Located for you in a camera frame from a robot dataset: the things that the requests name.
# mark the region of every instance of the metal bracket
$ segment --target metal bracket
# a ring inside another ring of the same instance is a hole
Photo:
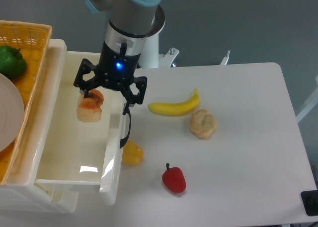
[[[173,65],[173,61],[179,54],[179,50],[176,48],[170,48],[167,54],[159,54],[159,68],[169,68]]]

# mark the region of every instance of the bread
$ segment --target bread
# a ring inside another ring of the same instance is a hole
[[[83,98],[81,94],[78,98],[76,116],[82,122],[97,122],[101,118],[101,105],[104,101],[102,93],[92,89],[88,93],[88,98]]]
[[[216,128],[216,119],[206,109],[200,109],[191,115],[190,129],[198,138],[209,138]]]

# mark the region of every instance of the black cable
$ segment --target black cable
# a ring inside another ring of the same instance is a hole
[[[316,222],[313,222],[310,226],[308,226],[308,227],[314,227],[315,225],[317,225],[318,224],[318,221],[316,221]]]

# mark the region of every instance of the yellow fruit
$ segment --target yellow fruit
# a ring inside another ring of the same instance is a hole
[[[143,150],[134,142],[128,140],[123,147],[122,162],[129,165],[139,165],[143,160]]]
[[[148,108],[151,112],[161,115],[177,116],[189,113],[195,109],[200,102],[198,90],[194,89],[193,95],[182,103],[151,103]]]

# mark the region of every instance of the banana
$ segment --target banana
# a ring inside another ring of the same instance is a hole
[[[168,115],[168,116],[177,116],[189,113],[195,109],[200,102],[198,90],[194,89],[193,95],[187,101],[182,103],[151,103],[148,105],[148,108],[151,112],[155,114]]]

